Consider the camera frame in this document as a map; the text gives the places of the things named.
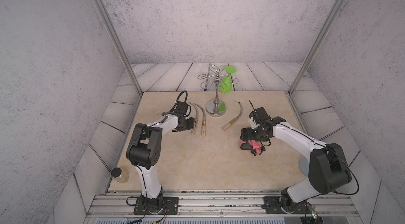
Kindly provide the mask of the pink fluffy rag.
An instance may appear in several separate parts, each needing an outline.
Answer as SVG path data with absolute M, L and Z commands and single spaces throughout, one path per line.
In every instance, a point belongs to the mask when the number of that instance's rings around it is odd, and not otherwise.
M 260 141 L 240 141 L 240 149 L 249 151 L 254 156 L 261 155 L 266 151 L 265 146 Z

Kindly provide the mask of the small sickle wooden handle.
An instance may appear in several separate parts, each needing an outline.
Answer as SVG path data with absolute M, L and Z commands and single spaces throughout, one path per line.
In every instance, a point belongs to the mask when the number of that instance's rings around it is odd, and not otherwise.
M 201 105 L 199 105 L 199 104 L 193 103 L 193 105 L 195 105 L 196 107 L 200 108 L 201 111 L 202 111 L 201 135 L 202 135 L 202 136 L 206 136 L 206 123 L 207 123 L 207 121 L 206 121 L 206 111 L 205 111 L 205 109 L 204 109 Z
M 223 131 L 226 131 L 227 129 L 229 129 L 242 115 L 243 115 L 243 106 L 240 102 L 238 102 L 239 107 L 240 107 L 240 112 L 238 114 L 237 117 L 231 119 L 227 124 L 225 124 L 221 129 Z
M 196 113 L 194 117 L 194 128 L 191 130 L 191 135 L 195 135 L 199 119 L 199 109 L 193 103 L 190 103 L 190 105 L 194 108 Z

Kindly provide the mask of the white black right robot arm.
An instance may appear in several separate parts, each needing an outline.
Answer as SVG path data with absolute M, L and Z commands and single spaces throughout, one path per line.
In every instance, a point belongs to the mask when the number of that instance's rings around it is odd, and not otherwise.
M 328 194 L 349 184 L 358 182 L 347 164 L 342 147 L 337 143 L 327 144 L 291 126 L 281 117 L 249 116 L 249 128 L 241 130 L 241 148 L 250 147 L 252 154 L 261 154 L 262 142 L 277 138 L 304 156 L 308 163 L 307 177 L 282 191 L 280 202 L 283 208 L 294 207 L 311 198 Z

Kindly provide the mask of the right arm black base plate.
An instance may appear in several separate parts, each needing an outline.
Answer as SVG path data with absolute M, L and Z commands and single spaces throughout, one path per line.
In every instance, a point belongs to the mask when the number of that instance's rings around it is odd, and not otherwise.
M 300 203 L 294 203 L 293 201 L 283 199 L 279 197 L 264 197 L 261 208 L 266 211 L 267 214 L 310 214 L 311 207 L 306 201 Z

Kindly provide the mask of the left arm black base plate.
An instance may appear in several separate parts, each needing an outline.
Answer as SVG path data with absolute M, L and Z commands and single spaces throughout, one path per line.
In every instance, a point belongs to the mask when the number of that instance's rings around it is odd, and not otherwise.
M 144 196 L 137 198 L 134 215 L 176 215 L 178 213 L 178 197 L 161 197 L 149 199 Z

